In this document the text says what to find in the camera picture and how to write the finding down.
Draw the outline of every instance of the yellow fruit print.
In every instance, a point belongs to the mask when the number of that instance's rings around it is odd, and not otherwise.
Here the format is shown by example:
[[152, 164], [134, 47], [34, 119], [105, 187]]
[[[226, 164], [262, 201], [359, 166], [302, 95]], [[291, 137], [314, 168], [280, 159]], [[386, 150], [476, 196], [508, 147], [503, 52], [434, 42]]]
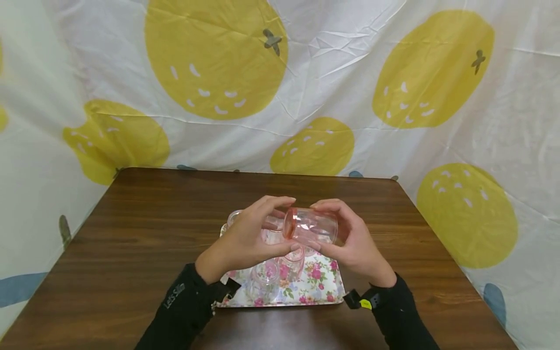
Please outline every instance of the yellow fruit print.
[[[2, 64], [2, 42], [0, 41], [0, 74], [2, 74]], [[6, 114], [4, 107], [0, 105], [0, 132], [6, 128], [6, 124], [8, 124], [8, 115]]]
[[334, 118], [321, 117], [281, 145], [270, 168], [279, 174], [336, 176], [353, 152], [352, 130]]
[[0, 132], [6, 128], [8, 124], [8, 115], [6, 114], [6, 110], [4, 107], [0, 105]]
[[453, 163], [431, 170], [418, 189], [417, 207], [459, 265], [494, 266], [517, 242], [506, 193], [479, 167]]
[[63, 138], [91, 181], [110, 185], [123, 168], [159, 167], [167, 160], [167, 135], [152, 118], [106, 100], [89, 101], [83, 108], [85, 124], [65, 128]]
[[385, 61], [375, 88], [374, 113], [400, 129], [444, 123], [480, 83], [493, 45], [494, 30], [475, 12], [432, 15]]
[[261, 111], [286, 70], [286, 31], [266, 0], [150, 0], [144, 36], [165, 91], [205, 118]]

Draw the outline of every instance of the tray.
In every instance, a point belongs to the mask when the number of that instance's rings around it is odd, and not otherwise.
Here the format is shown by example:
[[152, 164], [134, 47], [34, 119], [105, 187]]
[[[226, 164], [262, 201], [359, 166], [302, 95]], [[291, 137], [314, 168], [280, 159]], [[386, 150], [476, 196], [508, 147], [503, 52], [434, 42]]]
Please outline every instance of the tray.
[[[220, 236], [226, 230], [222, 226]], [[246, 284], [251, 269], [235, 270], [225, 274], [221, 281], [226, 283], [228, 278], [241, 284], [231, 300], [218, 304], [218, 307], [272, 307], [272, 306], [302, 306], [340, 304], [346, 294], [342, 277], [336, 260], [327, 258], [319, 253], [305, 257], [304, 270], [297, 282], [280, 280], [280, 290], [276, 298], [269, 303], [247, 297]]]

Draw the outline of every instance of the pink glass cup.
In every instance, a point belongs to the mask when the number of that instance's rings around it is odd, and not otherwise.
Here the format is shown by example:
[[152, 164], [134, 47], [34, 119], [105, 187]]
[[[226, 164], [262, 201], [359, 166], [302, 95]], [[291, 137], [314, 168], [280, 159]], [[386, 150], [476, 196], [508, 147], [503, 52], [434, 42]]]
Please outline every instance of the pink glass cup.
[[287, 240], [313, 246], [314, 242], [334, 243], [337, 233], [338, 220], [331, 213], [304, 208], [290, 208], [286, 212], [283, 234]]

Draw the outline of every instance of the forearm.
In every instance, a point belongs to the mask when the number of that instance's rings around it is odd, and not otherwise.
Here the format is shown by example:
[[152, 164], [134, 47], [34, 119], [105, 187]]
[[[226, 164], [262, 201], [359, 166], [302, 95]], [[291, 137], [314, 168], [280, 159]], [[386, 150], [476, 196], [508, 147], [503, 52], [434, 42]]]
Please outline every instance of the forearm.
[[187, 264], [167, 290], [137, 350], [184, 350], [213, 316], [214, 288]]
[[418, 315], [414, 297], [404, 280], [397, 275], [388, 300], [373, 314], [391, 350], [439, 350], [432, 335]]

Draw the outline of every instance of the brown tabletop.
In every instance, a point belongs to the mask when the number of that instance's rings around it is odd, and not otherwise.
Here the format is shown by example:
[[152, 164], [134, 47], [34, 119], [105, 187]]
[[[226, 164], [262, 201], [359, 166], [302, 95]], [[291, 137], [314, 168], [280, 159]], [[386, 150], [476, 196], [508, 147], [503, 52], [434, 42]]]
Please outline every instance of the brown tabletop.
[[[230, 212], [264, 194], [307, 207], [346, 201], [414, 293], [442, 349], [516, 349], [397, 182], [122, 171], [6, 334], [0, 349], [132, 349], [183, 265]], [[367, 283], [341, 268], [344, 285]], [[217, 311], [193, 349], [387, 349], [370, 311], [334, 306]]]

